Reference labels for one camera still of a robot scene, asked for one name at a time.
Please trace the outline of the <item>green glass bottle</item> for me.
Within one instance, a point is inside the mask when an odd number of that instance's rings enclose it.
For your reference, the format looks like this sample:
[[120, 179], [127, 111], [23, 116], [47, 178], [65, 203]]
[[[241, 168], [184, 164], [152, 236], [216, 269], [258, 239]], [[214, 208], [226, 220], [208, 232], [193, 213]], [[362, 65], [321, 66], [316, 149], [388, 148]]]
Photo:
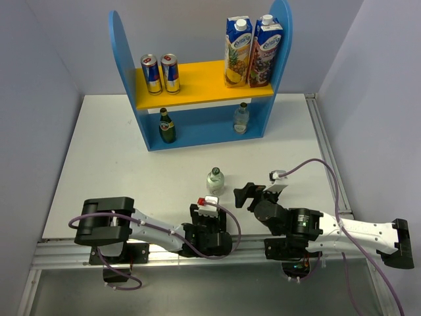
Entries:
[[174, 122], [168, 115], [166, 108], [160, 109], [159, 133], [163, 142], [171, 144], [176, 140], [176, 129]]

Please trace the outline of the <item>energy drink can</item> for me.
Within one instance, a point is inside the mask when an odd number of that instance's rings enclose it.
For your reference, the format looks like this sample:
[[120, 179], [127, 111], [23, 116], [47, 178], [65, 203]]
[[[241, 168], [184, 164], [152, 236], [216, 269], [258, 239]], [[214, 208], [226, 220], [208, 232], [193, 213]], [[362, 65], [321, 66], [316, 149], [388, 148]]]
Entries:
[[140, 62], [148, 92], [151, 95], [160, 94], [162, 83], [157, 58], [152, 54], [146, 54], [141, 57]]
[[166, 91], [170, 94], [180, 92], [180, 78], [178, 72], [178, 60], [173, 54], [164, 54], [161, 57], [161, 68]]

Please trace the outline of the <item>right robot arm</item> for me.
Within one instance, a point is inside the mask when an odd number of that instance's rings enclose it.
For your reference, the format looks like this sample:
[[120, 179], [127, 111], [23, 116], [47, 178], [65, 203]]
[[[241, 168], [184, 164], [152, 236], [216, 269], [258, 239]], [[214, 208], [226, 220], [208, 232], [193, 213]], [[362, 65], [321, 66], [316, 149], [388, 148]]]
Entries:
[[408, 222], [367, 223], [336, 219], [333, 215], [307, 208], [285, 208], [278, 204], [284, 186], [246, 183], [234, 189], [235, 206], [252, 202], [248, 211], [266, 226], [271, 238], [264, 240], [265, 256], [277, 261], [295, 261], [333, 253], [357, 255], [367, 252], [395, 269], [413, 269]]

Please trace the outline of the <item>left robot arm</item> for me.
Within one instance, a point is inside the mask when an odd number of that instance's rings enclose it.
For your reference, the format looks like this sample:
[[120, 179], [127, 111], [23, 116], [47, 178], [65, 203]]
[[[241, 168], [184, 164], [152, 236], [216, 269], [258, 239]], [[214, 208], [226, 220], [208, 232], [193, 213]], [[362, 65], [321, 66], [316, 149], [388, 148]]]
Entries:
[[230, 212], [218, 198], [205, 196], [189, 206], [190, 223], [171, 225], [158, 221], [134, 207], [130, 197], [87, 199], [82, 214], [71, 219], [75, 243], [97, 248], [113, 263], [127, 258], [128, 240], [160, 246], [182, 257], [221, 259], [234, 250], [227, 231]]

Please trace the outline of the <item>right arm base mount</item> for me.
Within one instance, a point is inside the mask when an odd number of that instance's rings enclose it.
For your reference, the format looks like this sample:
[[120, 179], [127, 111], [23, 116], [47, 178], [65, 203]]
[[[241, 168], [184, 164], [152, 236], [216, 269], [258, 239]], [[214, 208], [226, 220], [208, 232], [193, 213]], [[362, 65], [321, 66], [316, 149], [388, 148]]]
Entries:
[[282, 271], [287, 277], [307, 277], [311, 271], [310, 258], [320, 259], [320, 251], [308, 251], [306, 238], [283, 237], [264, 239], [265, 256], [269, 260], [281, 261]]

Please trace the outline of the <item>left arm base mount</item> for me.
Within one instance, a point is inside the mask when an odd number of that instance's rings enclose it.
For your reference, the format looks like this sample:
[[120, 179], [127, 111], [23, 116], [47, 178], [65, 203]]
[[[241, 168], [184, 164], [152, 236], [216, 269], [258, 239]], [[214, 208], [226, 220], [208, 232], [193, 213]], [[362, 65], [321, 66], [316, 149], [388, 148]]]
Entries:
[[107, 257], [102, 254], [103, 259], [111, 266], [128, 265], [128, 268], [115, 267], [119, 273], [110, 270], [99, 257], [95, 248], [91, 249], [88, 264], [90, 266], [103, 266], [103, 280], [111, 284], [122, 284], [129, 281], [132, 273], [133, 264], [144, 264], [148, 262], [149, 244], [148, 243], [128, 243], [124, 244], [122, 253], [117, 257]]

